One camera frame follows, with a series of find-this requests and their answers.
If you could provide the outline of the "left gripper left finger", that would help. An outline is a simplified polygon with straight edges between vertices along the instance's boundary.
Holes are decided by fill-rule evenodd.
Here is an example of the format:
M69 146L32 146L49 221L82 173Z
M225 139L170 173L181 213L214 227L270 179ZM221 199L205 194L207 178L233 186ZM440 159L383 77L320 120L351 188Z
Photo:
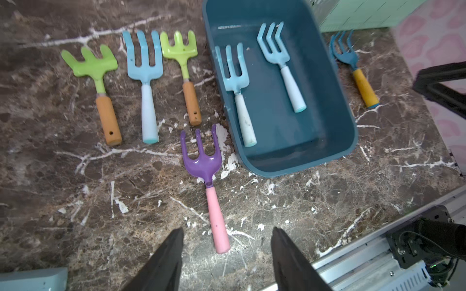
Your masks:
M184 231L173 230L123 291L177 291L182 272Z

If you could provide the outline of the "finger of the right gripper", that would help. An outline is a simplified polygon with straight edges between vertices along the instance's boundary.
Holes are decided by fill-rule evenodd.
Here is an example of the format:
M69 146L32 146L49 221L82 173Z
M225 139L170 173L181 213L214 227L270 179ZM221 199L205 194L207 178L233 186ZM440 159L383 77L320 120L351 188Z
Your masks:
M443 85L443 82L465 78L465 62L429 67L418 72L413 90L465 119L466 95Z

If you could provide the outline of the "teal rake yellow handle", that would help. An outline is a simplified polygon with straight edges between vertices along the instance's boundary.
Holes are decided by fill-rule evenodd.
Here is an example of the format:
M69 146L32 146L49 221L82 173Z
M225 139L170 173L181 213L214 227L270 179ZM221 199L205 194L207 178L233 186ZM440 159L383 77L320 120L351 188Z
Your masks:
M366 79L363 71L358 67L359 57L353 50L353 45L351 43L352 34L353 31L351 30L346 38L348 48L347 50L343 44L343 37L345 36L345 32L338 32L336 35L331 37L330 49L338 61L351 67L354 80L365 103L365 106L368 109L372 109L377 107L380 104L380 101L370 83Z

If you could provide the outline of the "green rake wooden handle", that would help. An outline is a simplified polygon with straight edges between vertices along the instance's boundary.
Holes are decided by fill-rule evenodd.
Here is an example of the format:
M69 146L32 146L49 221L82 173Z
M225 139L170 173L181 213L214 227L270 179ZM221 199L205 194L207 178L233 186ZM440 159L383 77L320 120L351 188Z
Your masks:
M190 80L188 70L188 59L198 55L195 34L192 30L188 31L187 46L183 43L183 37L180 31L176 31L174 33L175 44L173 46L170 45L166 32L162 32L160 34L160 42L163 57L167 59L174 59L180 65L183 77L183 94L189 116L189 122L192 126L199 126L202 122L201 111L194 84Z

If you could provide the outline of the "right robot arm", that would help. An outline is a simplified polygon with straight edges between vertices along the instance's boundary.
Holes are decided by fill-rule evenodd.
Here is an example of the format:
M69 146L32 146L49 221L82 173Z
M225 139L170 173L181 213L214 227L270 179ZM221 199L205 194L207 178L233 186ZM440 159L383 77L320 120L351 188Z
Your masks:
M447 81L463 80L466 64L450 63L422 69L413 90L461 118L466 116L466 96L447 87ZM434 206L386 234L394 259L402 269L423 261L430 286L444 288L466 259L466 227L452 221L444 206Z

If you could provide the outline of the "pale blue fork white handle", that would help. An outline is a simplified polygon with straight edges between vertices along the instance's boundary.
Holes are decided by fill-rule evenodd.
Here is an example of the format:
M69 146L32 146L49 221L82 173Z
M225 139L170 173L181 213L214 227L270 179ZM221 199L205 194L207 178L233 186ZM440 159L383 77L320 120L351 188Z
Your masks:
M291 73L290 68L286 64L290 61L291 58L280 36L283 27L284 22L282 21L281 23L279 23L279 26L274 36L275 42L278 44L280 50L277 49L274 41L272 40L272 34L275 29L275 23L271 23L266 34L266 41L270 50L267 49L263 40L263 36L266 30L266 23L263 23L260 27L259 33L257 35L257 42L262 50L265 59L269 63L277 64L280 67L280 73L282 74L282 78L285 83L286 91L290 99L291 105L293 107L293 110L295 113L301 113L307 108L307 105Z

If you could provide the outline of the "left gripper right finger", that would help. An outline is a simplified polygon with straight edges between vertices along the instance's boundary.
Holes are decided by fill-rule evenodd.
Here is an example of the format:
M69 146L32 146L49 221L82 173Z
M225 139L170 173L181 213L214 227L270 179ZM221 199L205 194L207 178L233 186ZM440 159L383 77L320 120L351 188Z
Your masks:
M283 229L273 229L271 249L280 291L331 291Z

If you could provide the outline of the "light blue fork white handle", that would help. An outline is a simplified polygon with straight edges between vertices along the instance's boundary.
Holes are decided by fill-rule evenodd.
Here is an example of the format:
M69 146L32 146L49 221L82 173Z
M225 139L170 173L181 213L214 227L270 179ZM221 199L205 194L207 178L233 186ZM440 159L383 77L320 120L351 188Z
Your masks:
M149 49L144 32L137 31L138 42L141 48L141 66L135 65L135 48L128 31L122 33L127 50L127 74L133 80L139 80L141 87L141 121L143 142L155 144L159 141L154 100L152 96L151 80L159 79L163 75L162 50L160 37L157 31L152 31L154 43L155 65L149 65Z

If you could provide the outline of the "purple rake pink handle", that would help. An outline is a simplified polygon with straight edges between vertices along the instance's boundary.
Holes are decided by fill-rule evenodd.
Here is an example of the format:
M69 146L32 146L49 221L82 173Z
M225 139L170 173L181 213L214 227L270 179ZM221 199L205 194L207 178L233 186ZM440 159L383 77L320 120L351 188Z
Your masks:
M190 175L202 178L206 186L206 197L208 202L209 220L211 223L212 236L216 252L219 254L227 253L230 250L229 238L225 226L223 214L218 202L216 189L213 185L213 176L220 170L222 166L221 150L216 134L216 125L211 129L212 140L215 147L215 153L211 156L205 154L203 143L201 140L200 130L195 130L199 156L193 160L188 156L186 145L186 132L181 131L180 142L182 147L182 155L184 166Z

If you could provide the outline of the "green rake orange handle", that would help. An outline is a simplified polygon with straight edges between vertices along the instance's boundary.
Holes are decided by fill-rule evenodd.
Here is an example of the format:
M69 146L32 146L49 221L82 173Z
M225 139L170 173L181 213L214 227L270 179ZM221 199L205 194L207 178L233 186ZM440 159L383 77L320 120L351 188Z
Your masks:
M89 76L93 79L97 91L95 102L106 143L109 146L116 146L122 143L122 136L112 101L108 97L104 87L103 76L108 71L118 69L118 63L107 45L102 44L100 46L100 52L102 57L96 58L87 47L83 46L81 48L81 54L84 57L84 61L77 61L71 53L66 50L61 51L61 57L73 70L75 76Z

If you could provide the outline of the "pale teal rake white handle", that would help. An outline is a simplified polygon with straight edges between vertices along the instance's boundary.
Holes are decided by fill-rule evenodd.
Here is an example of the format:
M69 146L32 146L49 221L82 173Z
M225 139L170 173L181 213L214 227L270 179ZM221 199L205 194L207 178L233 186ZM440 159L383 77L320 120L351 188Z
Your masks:
M233 91L235 95L235 104L237 108L237 116L239 119L241 134L243 138L243 143L245 147L252 147L257 144L256 135L254 132L254 128L252 126L252 121L250 118L250 114L248 113L248 109L245 104L245 100L243 95L241 94L241 89L249 86L250 79L246 67L246 61L243 54L243 44L241 42L237 45L237 57L239 60L240 68L241 68L241 75L238 76L235 72L235 67L233 64L233 57L231 46L226 46L226 61L228 64L229 75L230 77L227 78L225 76L224 68L223 68L223 61L222 55L219 46L215 46L216 58L220 65L220 72L223 79L224 87L227 91Z

